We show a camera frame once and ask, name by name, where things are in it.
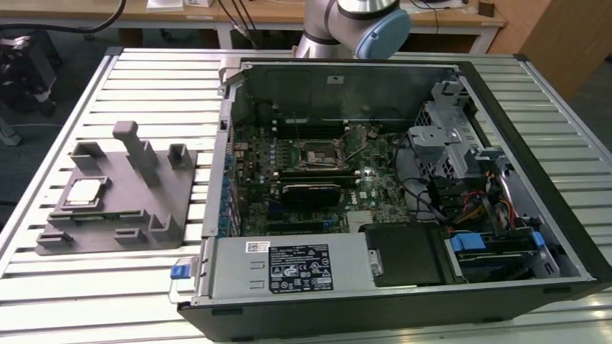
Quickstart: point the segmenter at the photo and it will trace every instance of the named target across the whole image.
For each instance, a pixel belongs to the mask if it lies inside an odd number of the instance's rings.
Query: wooden desk
[[[232,2],[225,7],[236,15]],[[302,3],[276,0],[245,1],[257,29],[302,30]],[[92,26],[114,11],[116,0],[1,0],[0,22],[34,22]],[[464,9],[412,14],[412,33],[466,34],[477,36],[473,53],[485,53],[505,20],[465,13]],[[209,8],[186,6],[181,12],[146,13],[146,0],[128,0],[117,28],[216,29],[222,49],[232,48],[232,25],[216,1]]]

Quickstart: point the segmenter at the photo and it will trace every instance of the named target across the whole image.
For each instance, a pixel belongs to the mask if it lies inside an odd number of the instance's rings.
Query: barcode sticker
[[[246,253],[268,252],[269,242],[246,242]]]

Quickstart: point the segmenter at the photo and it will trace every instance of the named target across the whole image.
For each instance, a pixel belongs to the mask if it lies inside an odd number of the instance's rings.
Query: blue latch
[[[538,231],[534,231],[532,233],[532,238],[533,238],[537,248],[541,249],[546,245],[546,243],[544,242],[542,234]]]
[[[454,252],[465,249],[486,249],[485,241],[477,233],[460,233],[450,238],[450,246]]]
[[[170,268],[170,279],[173,280],[185,280],[190,278],[189,276],[190,266],[189,265],[174,265]]]

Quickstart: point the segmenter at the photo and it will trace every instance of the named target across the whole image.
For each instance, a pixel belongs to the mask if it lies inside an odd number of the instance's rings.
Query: gray plastic part
[[[44,232],[36,240],[46,249],[69,247],[73,238],[64,231]]]
[[[121,245],[141,244],[146,242],[146,236],[140,228],[114,229],[114,240]]]
[[[121,123],[117,128],[129,157],[104,153],[96,144],[80,145],[77,156],[90,158],[82,160],[85,167],[98,170],[93,175],[90,169],[81,171],[76,166],[37,240],[40,255],[173,249],[182,244],[196,152],[184,145],[168,151],[148,150],[148,142],[134,135],[137,126]],[[156,186],[146,183],[150,176],[158,179]],[[92,179],[101,182],[96,199],[65,206],[74,183]]]
[[[128,159],[137,169],[144,183],[149,187],[160,184],[160,176],[154,171],[157,157],[148,142],[141,143],[136,135],[137,124],[132,120],[120,120],[114,123],[113,137],[125,145]]]
[[[193,168],[194,164],[189,156],[189,150],[185,144],[176,143],[168,147],[168,161],[172,169]]]
[[[161,225],[160,219],[153,215],[149,222],[149,232],[157,241],[177,240],[182,232],[172,215],[165,219],[165,225]]]
[[[76,166],[84,173],[98,173],[100,167],[96,158],[104,156],[104,152],[94,142],[81,142],[76,144],[74,150],[69,157]]]

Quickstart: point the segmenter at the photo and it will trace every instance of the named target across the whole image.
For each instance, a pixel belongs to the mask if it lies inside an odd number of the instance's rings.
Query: sticker
[[[344,83],[344,77],[338,75],[330,75],[326,77],[326,83],[328,84],[342,84]]]
[[[186,16],[188,19],[212,20],[212,16]]]
[[[272,293],[333,290],[326,244],[269,247],[268,259]]]
[[[266,252],[269,248],[269,242],[246,242],[246,253],[261,253]]]

